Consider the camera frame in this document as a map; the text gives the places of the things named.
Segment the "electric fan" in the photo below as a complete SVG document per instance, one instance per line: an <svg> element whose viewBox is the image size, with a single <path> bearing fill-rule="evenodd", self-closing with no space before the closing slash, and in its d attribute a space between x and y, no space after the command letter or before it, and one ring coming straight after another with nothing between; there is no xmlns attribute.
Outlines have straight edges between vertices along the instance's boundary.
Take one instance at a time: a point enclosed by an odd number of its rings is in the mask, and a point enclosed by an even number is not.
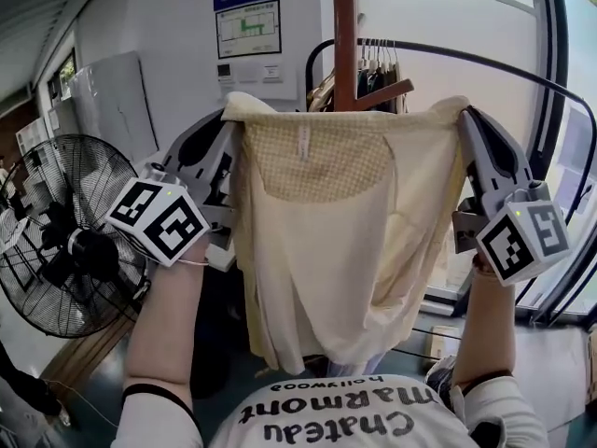
<svg viewBox="0 0 597 448"><path fill-rule="evenodd" d="M84 135L31 149L0 189L0 285L48 335L104 329L134 304L145 258L104 221L135 171L117 149Z"/></svg>

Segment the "human arm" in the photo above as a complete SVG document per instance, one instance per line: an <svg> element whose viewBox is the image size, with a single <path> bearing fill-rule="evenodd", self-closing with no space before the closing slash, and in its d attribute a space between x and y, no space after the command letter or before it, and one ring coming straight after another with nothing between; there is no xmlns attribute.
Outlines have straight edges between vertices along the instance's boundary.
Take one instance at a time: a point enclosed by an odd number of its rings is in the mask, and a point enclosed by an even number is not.
<svg viewBox="0 0 597 448"><path fill-rule="evenodd" d="M492 373L512 373L516 362L515 288L502 287L489 263L477 257L465 330L452 376L452 383L462 389Z"/></svg>
<svg viewBox="0 0 597 448"><path fill-rule="evenodd" d="M476 256L465 330L452 375L452 403L481 447L548 447L547 432L512 372L516 362L514 286L502 287Z"/></svg>
<svg viewBox="0 0 597 448"><path fill-rule="evenodd" d="M209 241L201 238L182 259L202 262ZM203 267L175 263L159 266L132 331L125 366L125 389L155 385L179 397L189 408L195 319Z"/></svg>

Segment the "cream garment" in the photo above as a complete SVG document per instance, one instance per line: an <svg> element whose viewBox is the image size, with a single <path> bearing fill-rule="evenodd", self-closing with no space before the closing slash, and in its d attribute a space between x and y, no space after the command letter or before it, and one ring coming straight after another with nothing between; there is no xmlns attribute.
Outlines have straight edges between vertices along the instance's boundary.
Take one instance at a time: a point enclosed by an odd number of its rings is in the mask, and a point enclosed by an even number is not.
<svg viewBox="0 0 597 448"><path fill-rule="evenodd" d="M305 114L229 96L223 118L245 127L235 247L251 348L271 367L364 364L409 337L464 181L467 104Z"/></svg>

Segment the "fan grille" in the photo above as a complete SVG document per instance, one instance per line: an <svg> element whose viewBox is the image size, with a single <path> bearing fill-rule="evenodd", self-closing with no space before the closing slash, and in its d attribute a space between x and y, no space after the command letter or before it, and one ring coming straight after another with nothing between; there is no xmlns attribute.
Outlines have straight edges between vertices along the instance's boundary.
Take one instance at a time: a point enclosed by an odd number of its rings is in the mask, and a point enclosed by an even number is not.
<svg viewBox="0 0 597 448"><path fill-rule="evenodd" d="M75 338L108 326L143 284L146 261L104 222L126 183L136 174L104 141L83 135L59 136L29 151L0 189L0 284L14 308L47 334ZM19 203L26 218L18 221ZM58 249L42 250L41 214L52 202L71 204L76 224L110 237L119 256L120 279L129 293L86 273L71 274L61 287L42 275Z"/></svg>

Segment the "forearm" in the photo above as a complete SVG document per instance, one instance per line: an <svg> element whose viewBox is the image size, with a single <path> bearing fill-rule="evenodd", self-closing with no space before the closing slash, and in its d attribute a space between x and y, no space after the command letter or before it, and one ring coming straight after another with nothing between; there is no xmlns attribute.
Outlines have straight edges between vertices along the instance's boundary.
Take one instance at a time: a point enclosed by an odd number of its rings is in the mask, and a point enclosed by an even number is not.
<svg viewBox="0 0 597 448"><path fill-rule="evenodd" d="M188 387L202 279L202 267L159 266L132 331L125 387L162 386L191 405Z"/></svg>
<svg viewBox="0 0 597 448"><path fill-rule="evenodd" d="M514 286L502 287L494 274L476 271L452 377L454 385L465 387L483 375L514 370L514 307Z"/></svg>

